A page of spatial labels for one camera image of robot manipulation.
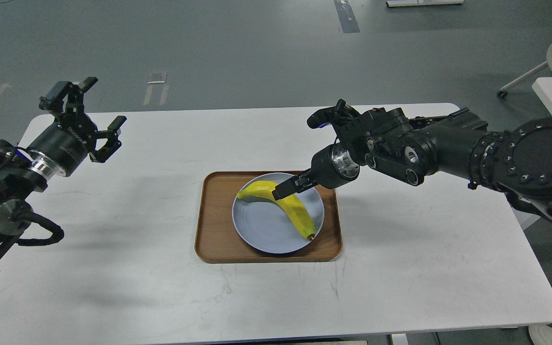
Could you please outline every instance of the banana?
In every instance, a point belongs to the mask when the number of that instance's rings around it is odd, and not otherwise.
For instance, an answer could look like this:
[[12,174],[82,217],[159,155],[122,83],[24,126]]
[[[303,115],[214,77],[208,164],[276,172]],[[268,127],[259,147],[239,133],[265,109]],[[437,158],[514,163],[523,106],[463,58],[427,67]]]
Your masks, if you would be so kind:
[[311,215],[308,214],[304,204],[295,195],[289,195],[278,201],[274,200],[272,191],[277,185],[277,183],[272,181],[255,181],[248,187],[240,190],[236,197],[244,199],[248,196],[255,196],[276,203],[287,214],[295,229],[298,230],[298,233],[303,238],[312,241],[315,238],[316,231]]

